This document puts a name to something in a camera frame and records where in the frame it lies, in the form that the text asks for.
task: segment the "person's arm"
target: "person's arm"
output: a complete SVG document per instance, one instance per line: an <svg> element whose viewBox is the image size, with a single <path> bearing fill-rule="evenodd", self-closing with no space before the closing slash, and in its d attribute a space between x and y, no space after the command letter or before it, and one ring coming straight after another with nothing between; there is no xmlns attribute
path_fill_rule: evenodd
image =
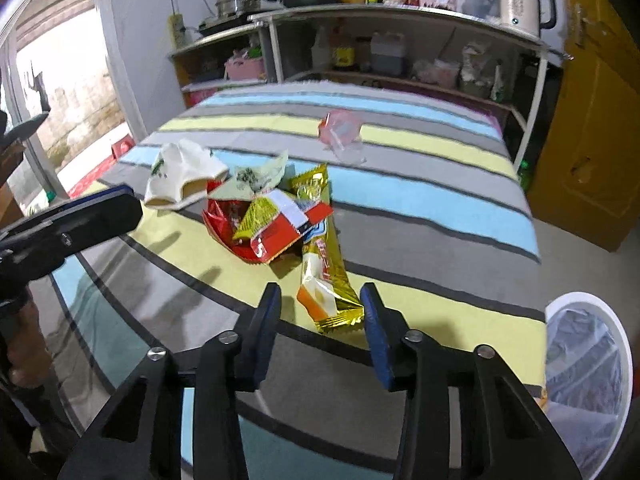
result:
<svg viewBox="0 0 640 480"><path fill-rule="evenodd" d="M18 330L7 343L6 354L12 364L9 379L21 388L36 388L47 378L51 355L47 352L33 301L28 301L20 310L17 321Z"/></svg>

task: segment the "yellow cabinet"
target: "yellow cabinet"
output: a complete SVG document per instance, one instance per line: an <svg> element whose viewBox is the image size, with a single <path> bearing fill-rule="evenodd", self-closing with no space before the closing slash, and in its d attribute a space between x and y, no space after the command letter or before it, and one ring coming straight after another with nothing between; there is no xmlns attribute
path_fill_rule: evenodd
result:
<svg viewBox="0 0 640 480"><path fill-rule="evenodd" d="M607 0L568 0L562 88L527 195L536 218L605 249L640 216L640 52Z"/></svg>

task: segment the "electric kettle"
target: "electric kettle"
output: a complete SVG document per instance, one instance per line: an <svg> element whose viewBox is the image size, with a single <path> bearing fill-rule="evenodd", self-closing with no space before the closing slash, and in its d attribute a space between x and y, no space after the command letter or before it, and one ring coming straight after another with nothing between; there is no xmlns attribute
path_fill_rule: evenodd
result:
<svg viewBox="0 0 640 480"><path fill-rule="evenodd" d="M551 16L548 21L541 23L539 0L500 0L501 25L539 38L541 28L556 26L558 17L556 0L549 0L549 2Z"/></svg>

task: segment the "doorway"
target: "doorway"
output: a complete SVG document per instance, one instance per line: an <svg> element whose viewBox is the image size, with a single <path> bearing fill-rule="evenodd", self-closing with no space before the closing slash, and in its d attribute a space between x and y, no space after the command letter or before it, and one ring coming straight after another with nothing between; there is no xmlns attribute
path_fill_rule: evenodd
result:
<svg viewBox="0 0 640 480"><path fill-rule="evenodd" d="M48 114L9 180L26 214L79 196L133 146L94 0L31 0L0 49L0 69L13 125Z"/></svg>
<svg viewBox="0 0 640 480"><path fill-rule="evenodd" d="M39 76L51 111L38 138L70 197L86 189L95 168L107 169L111 146L130 136L116 99L100 17L95 9L61 23L16 56L25 104L40 113Z"/></svg>

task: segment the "gray stripe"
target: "gray stripe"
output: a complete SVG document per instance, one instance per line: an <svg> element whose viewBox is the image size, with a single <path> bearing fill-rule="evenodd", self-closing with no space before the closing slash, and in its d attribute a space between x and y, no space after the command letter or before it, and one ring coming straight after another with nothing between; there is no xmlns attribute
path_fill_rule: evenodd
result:
<svg viewBox="0 0 640 480"><path fill-rule="evenodd" d="M116 164L102 179L110 184L126 182L136 193L144 194L148 176L146 167ZM199 215L202 208L200 202L186 210ZM544 312L536 300L538 264L526 256L451 237L428 225L367 215L339 205L334 205L334 218L342 256L349 262L424 280L433 284L432 292L441 296L505 314L532 317L517 307ZM449 293L438 290L438 286ZM472 298L460 296L460 292L478 300L473 302Z"/></svg>
<svg viewBox="0 0 640 480"><path fill-rule="evenodd" d="M428 106L430 108L436 108L450 112L452 114L469 118L473 121L477 121L483 124L492 124L489 118L470 110L461 105L450 103L445 100L425 97L418 94L411 94L408 92L400 92L395 90L383 90L379 88L368 88L366 86L347 85L340 83L333 83L330 81L307 81L307 82L294 82L286 84L267 84L256 87L244 87L223 90L216 95L238 95L238 94L295 94L305 92L323 92L328 94L338 94L345 96L370 98L370 99L384 99L385 101L408 103L419 106Z"/></svg>
<svg viewBox="0 0 640 480"><path fill-rule="evenodd" d="M30 290L40 313L40 327L53 357L53 368L60 388L84 431L109 399L109 394L92 370L49 277L32 282Z"/></svg>
<svg viewBox="0 0 640 480"><path fill-rule="evenodd" d="M299 105L294 107L290 104L272 104L272 105L225 105L225 106L196 106L189 108L181 117L215 117L215 116L243 116L256 114L281 114L292 117L317 118L318 121L323 119L327 112L332 110L331 107L323 107L319 105ZM477 146L488 152L497 155L509 157L507 149L501 140L488 136L482 136L462 130L450 124L436 123L424 119L411 118L394 114L380 114L376 112L358 112L364 123L382 126L384 128L393 128L395 130L408 130L410 132L418 132L430 134L445 139L453 139Z"/></svg>
<svg viewBox="0 0 640 480"><path fill-rule="evenodd" d="M385 391L371 367L277 335L260 394L263 404L255 394L238 399L258 410L266 406L276 420L332 444L382 458L398 455L405 394ZM450 408L451 440L459 443L455 395ZM460 467L460 449L452 446L449 463Z"/></svg>
<svg viewBox="0 0 640 480"><path fill-rule="evenodd" d="M162 246L150 250L162 255L163 248L173 244L179 236L178 233L175 237L170 235ZM82 256L122 306L171 352L199 348L236 324L238 314L149 264L119 238L92 247ZM219 272L213 265L196 278L210 283Z"/></svg>
<svg viewBox="0 0 640 480"><path fill-rule="evenodd" d="M328 162L340 166L331 150L312 137L265 131L212 132L156 132L143 141L143 145L177 142L187 138L208 148L243 150L274 155L289 150L291 158L313 162ZM513 179L501 174L466 166L445 158L423 153L396 150L374 144L363 145L367 159L358 168L379 173L395 174L410 179L431 182L437 186L461 191L464 194L487 199L506 206L530 218L531 212L524 193Z"/></svg>

